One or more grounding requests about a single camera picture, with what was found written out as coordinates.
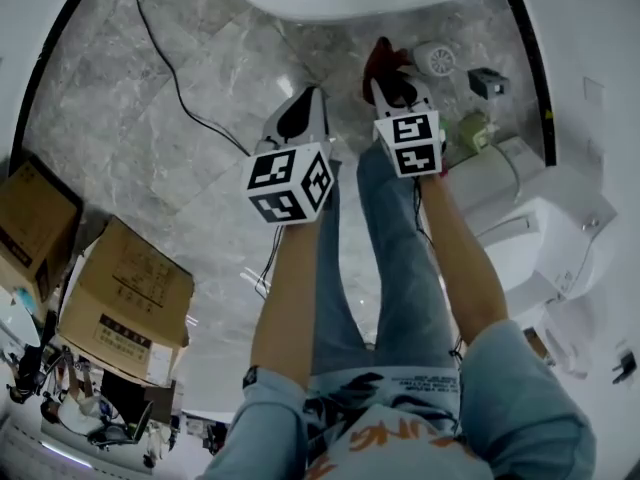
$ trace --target cardboard box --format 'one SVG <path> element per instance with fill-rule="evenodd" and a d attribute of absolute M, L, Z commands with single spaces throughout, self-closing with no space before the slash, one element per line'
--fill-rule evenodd
<path fill-rule="evenodd" d="M 76 263 L 58 334 L 116 375 L 164 387 L 189 343 L 193 290 L 188 272 L 112 218 Z"/>
<path fill-rule="evenodd" d="M 79 198 L 36 158 L 0 186 L 0 284 L 44 323 L 79 216 Z"/>

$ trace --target black cable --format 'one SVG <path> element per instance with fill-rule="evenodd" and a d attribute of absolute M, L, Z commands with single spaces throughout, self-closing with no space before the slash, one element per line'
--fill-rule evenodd
<path fill-rule="evenodd" d="M 451 349 L 449 351 L 449 355 L 453 358 L 455 358 L 455 360 L 458 363 L 458 368 L 460 368 L 460 364 L 462 363 L 462 336 L 458 335 L 458 339 L 456 340 L 456 344 L 454 345 L 453 349 Z"/>
<path fill-rule="evenodd" d="M 271 246 L 271 254 L 269 255 L 269 260 L 267 261 L 267 265 L 264 267 L 262 274 L 260 274 L 260 277 L 258 277 L 258 281 L 256 282 L 256 285 L 253 287 L 255 292 L 258 295 L 260 295 L 260 297 L 262 297 L 264 300 L 267 300 L 267 298 L 264 295 L 262 295 L 262 293 L 260 293 L 260 291 L 258 290 L 258 286 L 262 285 L 264 293 L 269 292 L 269 290 L 267 289 L 267 275 L 269 274 L 269 271 L 271 270 L 273 262 L 276 259 L 276 253 L 278 252 L 278 247 L 280 247 L 280 242 L 282 240 L 283 232 L 284 232 L 284 227 L 278 226 L 276 229 L 276 232 L 273 235 L 273 244 Z"/>
<path fill-rule="evenodd" d="M 418 231 L 418 233 L 420 233 L 429 241 L 429 245 L 431 246 L 432 249 L 435 250 L 431 237 L 427 235 L 427 233 L 425 233 L 424 229 L 422 228 L 422 224 L 420 223 L 421 206 L 422 206 L 422 189 L 420 188 L 420 179 L 416 177 L 416 178 L 413 178 L 413 214 L 414 214 L 414 220 L 416 223 L 416 230 Z"/>
<path fill-rule="evenodd" d="M 138 13 L 140 14 L 140 18 L 142 19 L 142 23 L 144 24 L 144 28 L 147 29 L 147 34 L 149 34 L 149 39 L 151 40 L 151 43 L 153 44 L 153 47 L 155 48 L 156 52 L 158 52 L 158 55 L 163 60 L 163 62 L 167 65 L 167 67 L 169 68 L 169 71 L 171 71 L 171 76 L 173 77 L 173 82 L 174 82 L 174 84 L 176 86 L 176 92 L 178 93 L 178 101 L 180 101 L 180 106 L 182 107 L 182 110 L 184 110 L 185 114 L 187 114 L 187 116 L 189 116 L 193 121 L 195 121 L 199 125 L 204 126 L 205 128 L 211 130 L 212 132 L 217 133 L 222 138 L 224 138 L 225 140 L 227 140 L 228 142 L 233 144 L 244 155 L 251 156 L 249 151 L 247 151 L 245 149 L 245 147 L 242 144 L 240 144 L 237 141 L 237 139 L 228 130 L 226 130 L 223 126 L 219 125 L 218 123 L 215 123 L 215 126 L 217 128 L 214 128 L 213 126 L 210 126 L 207 123 L 205 123 L 201 118 L 199 118 L 196 114 L 194 114 L 193 112 L 191 112 L 191 110 L 189 110 L 187 108 L 187 106 L 184 103 L 184 100 L 182 99 L 182 93 L 180 91 L 180 83 L 178 82 L 178 74 L 176 73 L 176 70 L 173 67 L 173 64 L 171 64 L 171 61 L 169 60 L 169 57 L 167 57 L 167 55 L 164 53 L 162 48 L 160 48 L 160 45 L 158 44 L 158 41 L 156 40 L 155 35 L 153 34 L 153 32 L 151 30 L 151 26 L 149 25 L 149 22 L 147 21 L 147 16 L 145 15 L 144 11 L 142 10 L 142 4 L 140 3 L 140 0 L 136 0 L 136 6 L 138 7 Z"/>

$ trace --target wire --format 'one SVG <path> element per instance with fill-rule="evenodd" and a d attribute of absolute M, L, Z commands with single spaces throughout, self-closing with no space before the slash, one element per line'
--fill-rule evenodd
<path fill-rule="evenodd" d="M 502 158 L 504 158 L 509 164 L 509 167 L 511 167 L 511 170 L 516 177 L 516 195 L 513 198 L 513 202 L 515 203 L 518 201 L 518 199 L 520 199 L 520 196 L 522 195 L 522 180 L 520 179 L 520 173 L 518 172 L 518 169 L 516 169 L 513 160 L 509 158 L 509 155 L 507 155 L 507 153 L 505 153 L 505 151 L 500 146 L 498 146 L 497 144 L 491 144 L 491 146 L 502 155 Z"/>
<path fill-rule="evenodd" d="M 149 25 L 149 21 L 147 20 L 147 16 L 145 15 L 144 11 L 142 10 L 142 4 L 140 3 L 140 0 L 136 0 L 136 6 L 138 7 L 138 13 L 140 14 L 140 18 L 142 19 L 142 23 L 144 24 L 144 28 L 147 29 L 147 34 L 149 35 L 149 39 L 151 40 L 151 43 L 153 44 L 153 47 L 155 48 L 156 52 L 158 53 L 158 55 L 160 56 L 162 61 L 167 65 L 167 67 L 169 68 L 169 71 L 171 72 L 171 76 L 173 77 L 173 83 L 176 86 L 176 92 L 178 94 L 178 101 L 180 102 L 180 106 L 182 107 L 182 110 L 184 110 L 185 114 L 187 114 L 187 116 L 189 116 L 193 121 L 195 121 L 199 125 L 204 126 L 205 128 L 211 130 L 212 132 L 217 133 L 222 138 L 224 138 L 226 141 L 228 141 L 231 144 L 233 144 L 244 155 L 251 156 L 249 151 L 247 151 L 247 149 L 242 144 L 240 144 L 238 142 L 238 140 L 229 132 L 229 130 L 225 129 L 223 126 L 219 125 L 218 123 L 215 123 L 214 121 L 211 121 L 213 123 L 213 126 L 207 124 L 204 121 L 204 118 L 198 116 L 197 114 L 195 114 L 194 112 L 192 112 L 191 110 L 189 110 L 187 108 L 187 105 L 184 103 L 184 100 L 182 99 L 182 92 L 180 91 L 180 83 L 178 81 L 178 74 L 176 73 L 176 70 L 173 67 L 173 64 L 171 64 L 171 61 L 169 60 L 169 57 L 167 57 L 167 55 L 164 53 L 162 48 L 160 48 L 160 45 L 158 44 L 158 41 L 156 40 L 156 37 L 153 34 L 153 31 L 151 30 L 151 26 Z"/>
<path fill-rule="evenodd" d="M 255 292 L 263 298 L 263 300 L 267 300 L 267 298 L 258 290 L 258 287 L 262 285 L 262 289 L 265 294 L 269 293 L 269 289 L 267 288 L 267 275 L 271 270 L 273 262 L 276 259 L 276 253 L 278 252 L 278 247 L 280 247 L 280 242 L 282 241 L 282 233 L 284 232 L 284 227 L 278 226 L 276 228 L 276 232 L 273 235 L 273 244 L 271 246 L 271 254 L 269 255 L 269 259 L 267 260 L 267 265 L 264 267 L 262 274 L 258 277 L 258 281 L 256 285 L 253 287 Z"/>
<path fill-rule="evenodd" d="M 453 358 L 455 358 L 455 360 L 458 363 L 458 369 L 460 369 L 460 365 L 462 364 L 462 336 L 458 335 L 458 339 L 456 340 L 456 344 L 454 345 L 454 347 L 449 351 L 449 355 Z"/>
<path fill-rule="evenodd" d="M 422 189 L 420 188 L 420 179 L 416 177 L 416 178 L 413 178 L 413 216 L 416 224 L 416 230 L 418 231 L 418 233 L 420 233 L 422 236 L 424 236 L 428 240 L 431 248 L 435 250 L 431 237 L 427 235 L 427 233 L 424 231 L 424 228 L 422 227 L 422 224 L 420 222 L 421 206 L 422 206 Z"/>

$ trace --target printed label on box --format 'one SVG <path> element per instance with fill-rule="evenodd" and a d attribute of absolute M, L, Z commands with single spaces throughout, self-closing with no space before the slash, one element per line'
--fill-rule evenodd
<path fill-rule="evenodd" d="M 4 244 L 4 246 L 9 249 L 11 254 L 13 254 L 16 259 L 22 263 L 25 267 L 29 268 L 31 263 L 33 263 L 33 259 L 25 252 L 25 250 L 20 247 L 13 238 L 9 236 L 9 234 L 2 229 L 0 226 L 0 242 Z"/>
<path fill-rule="evenodd" d="M 51 235 L 49 223 L 43 220 L 36 210 L 19 199 L 3 201 L 2 210 L 2 219 L 6 223 L 2 241 L 22 264 L 29 268 L 31 258 L 40 252 Z M 29 265 L 23 262 L 19 254 L 29 259 Z"/>
<path fill-rule="evenodd" d="M 152 384 L 165 385 L 171 369 L 171 355 L 173 350 L 159 343 L 151 344 L 149 366 L 147 367 L 147 381 Z"/>
<path fill-rule="evenodd" d="M 150 254 L 146 244 L 130 241 L 122 253 L 113 278 L 143 301 L 163 307 L 171 274 L 171 264 L 160 253 Z"/>
<path fill-rule="evenodd" d="M 44 302 L 49 297 L 51 286 L 49 285 L 49 265 L 45 259 L 36 272 L 36 283 L 40 292 L 40 302 Z"/>
<path fill-rule="evenodd" d="M 93 338 L 115 352 L 133 359 L 136 363 L 145 364 L 152 342 L 141 334 L 116 322 L 107 315 L 100 317 Z"/>

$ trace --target electrical outlet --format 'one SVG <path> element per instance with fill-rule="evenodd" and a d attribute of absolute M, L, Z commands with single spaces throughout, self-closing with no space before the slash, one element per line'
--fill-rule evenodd
<path fill-rule="evenodd" d="M 638 358 L 638 354 L 636 353 L 636 351 L 634 350 L 634 347 L 631 346 L 631 344 L 629 343 L 629 341 L 627 339 L 623 339 L 621 341 L 619 341 L 616 344 L 616 349 L 615 349 L 615 358 L 617 359 L 617 363 L 612 366 L 611 368 L 613 369 L 615 366 L 618 366 L 621 362 L 622 362 L 622 358 L 628 354 L 629 352 L 631 352 L 634 357 Z M 611 372 L 611 381 L 613 382 L 613 379 L 615 379 L 619 374 L 621 373 L 621 371 L 612 371 Z M 638 389 L 638 387 L 640 387 L 640 382 L 638 382 L 638 376 L 640 374 L 638 373 L 638 370 L 635 370 L 626 380 L 622 381 L 621 384 L 625 385 L 627 387 L 628 390 L 636 390 Z"/>

